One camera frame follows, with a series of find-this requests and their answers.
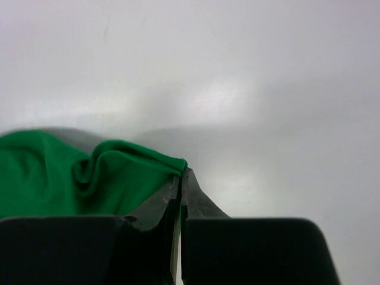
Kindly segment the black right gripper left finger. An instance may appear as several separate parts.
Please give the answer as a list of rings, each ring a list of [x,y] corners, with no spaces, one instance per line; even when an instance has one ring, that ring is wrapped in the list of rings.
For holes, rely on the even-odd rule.
[[[118,236],[118,276],[124,284],[175,284],[180,178],[170,176],[124,217]]]

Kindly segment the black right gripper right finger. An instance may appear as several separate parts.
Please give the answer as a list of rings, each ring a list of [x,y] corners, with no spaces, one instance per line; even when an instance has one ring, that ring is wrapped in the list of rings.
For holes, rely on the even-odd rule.
[[[181,178],[180,226],[181,226],[181,279],[188,283],[189,265],[187,245],[190,234],[186,229],[188,220],[230,219],[201,189],[194,171],[186,168]]]

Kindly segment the green t-shirt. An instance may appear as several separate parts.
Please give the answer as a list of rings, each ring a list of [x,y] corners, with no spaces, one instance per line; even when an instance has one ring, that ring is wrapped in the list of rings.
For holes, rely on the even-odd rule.
[[[88,154],[46,132],[13,132],[1,137],[1,217],[123,216],[187,165],[122,140]]]

